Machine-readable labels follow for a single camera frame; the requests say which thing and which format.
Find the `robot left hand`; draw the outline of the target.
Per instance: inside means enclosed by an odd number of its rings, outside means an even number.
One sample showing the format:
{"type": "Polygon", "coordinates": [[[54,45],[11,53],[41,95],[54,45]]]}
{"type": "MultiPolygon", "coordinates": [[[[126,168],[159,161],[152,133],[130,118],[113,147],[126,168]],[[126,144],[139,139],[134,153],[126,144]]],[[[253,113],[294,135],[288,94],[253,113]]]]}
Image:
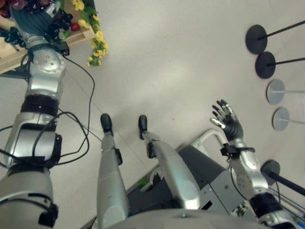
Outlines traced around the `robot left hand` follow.
{"type": "Polygon", "coordinates": [[[59,11],[61,3],[55,0],[43,11],[29,13],[25,9],[16,10],[10,6],[10,13],[20,33],[42,36],[59,11]]]}

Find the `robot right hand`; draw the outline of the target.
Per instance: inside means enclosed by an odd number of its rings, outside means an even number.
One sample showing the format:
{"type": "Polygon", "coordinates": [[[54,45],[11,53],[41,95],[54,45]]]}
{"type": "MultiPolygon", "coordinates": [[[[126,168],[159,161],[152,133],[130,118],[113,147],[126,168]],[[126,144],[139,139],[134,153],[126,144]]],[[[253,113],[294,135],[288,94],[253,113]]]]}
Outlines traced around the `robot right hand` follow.
{"type": "Polygon", "coordinates": [[[246,146],[244,143],[244,131],[232,107],[223,99],[212,105],[213,115],[210,122],[222,129],[227,141],[234,146],[246,146]]]}

